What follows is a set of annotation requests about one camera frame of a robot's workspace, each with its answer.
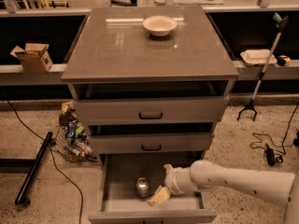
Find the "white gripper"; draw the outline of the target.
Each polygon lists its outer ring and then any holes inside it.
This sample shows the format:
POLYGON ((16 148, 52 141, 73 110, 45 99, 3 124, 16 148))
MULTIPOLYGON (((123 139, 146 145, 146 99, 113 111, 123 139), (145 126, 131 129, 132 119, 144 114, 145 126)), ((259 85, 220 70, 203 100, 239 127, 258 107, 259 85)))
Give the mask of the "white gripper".
POLYGON ((155 206, 167 201, 171 193, 184 194, 192 190, 192 180, 189 168, 174 168, 171 164, 165 164, 165 187, 159 186, 155 193, 147 200, 150 206, 155 206))

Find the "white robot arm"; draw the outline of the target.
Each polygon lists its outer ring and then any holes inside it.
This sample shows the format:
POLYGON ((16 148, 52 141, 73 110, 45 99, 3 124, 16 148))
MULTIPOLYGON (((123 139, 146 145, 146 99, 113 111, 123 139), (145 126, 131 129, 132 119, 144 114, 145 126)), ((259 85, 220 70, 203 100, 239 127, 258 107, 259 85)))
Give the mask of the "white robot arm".
POLYGON ((171 195, 224 186, 282 206, 283 224, 299 224, 299 173, 226 168, 203 160, 187 168, 166 164, 164 169, 164 187, 159 186, 149 198, 151 206, 165 202, 171 195))

